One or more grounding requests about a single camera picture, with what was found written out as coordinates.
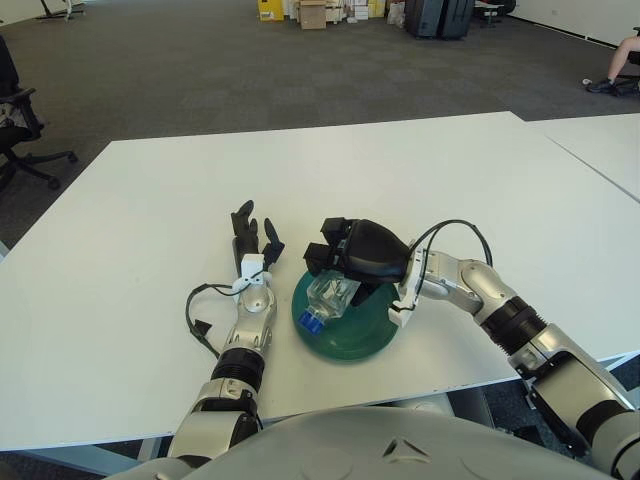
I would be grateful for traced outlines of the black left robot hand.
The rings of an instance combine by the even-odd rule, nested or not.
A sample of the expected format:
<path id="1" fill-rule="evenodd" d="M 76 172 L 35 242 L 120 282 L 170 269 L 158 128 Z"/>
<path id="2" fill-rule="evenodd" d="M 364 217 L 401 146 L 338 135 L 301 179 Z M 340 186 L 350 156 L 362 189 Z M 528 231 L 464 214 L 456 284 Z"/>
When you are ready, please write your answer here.
<path id="1" fill-rule="evenodd" d="M 275 226 L 269 218 L 265 218 L 263 226 L 268 242 L 262 251 L 259 250 L 258 222 L 251 218 L 253 210 L 254 201 L 248 200 L 237 211 L 231 213 L 234 232 L 232 248 L 238 274 L 241 274 L 241 262 L 245 255 L 261 253 L 264 256 L 263 270 L 267 271 L 278 261 L 285 248 Z"/>

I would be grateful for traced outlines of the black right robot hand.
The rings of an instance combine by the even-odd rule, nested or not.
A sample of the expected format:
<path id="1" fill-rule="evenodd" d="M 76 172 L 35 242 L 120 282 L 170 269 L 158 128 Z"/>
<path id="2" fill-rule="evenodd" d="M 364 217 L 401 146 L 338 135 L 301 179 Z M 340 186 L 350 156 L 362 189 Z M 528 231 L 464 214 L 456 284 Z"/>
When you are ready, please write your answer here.
<path id="1" fill-rule="evenodd" d="M 310 243 L 303 255 L 316 277 L 333 270 L 360 283 L 350 304 L 365 302 L 381 285 L 401 282 L 408 269 L 409 247 L 386 227 L 366 219 L 326 218 L 326 243 Z"/>

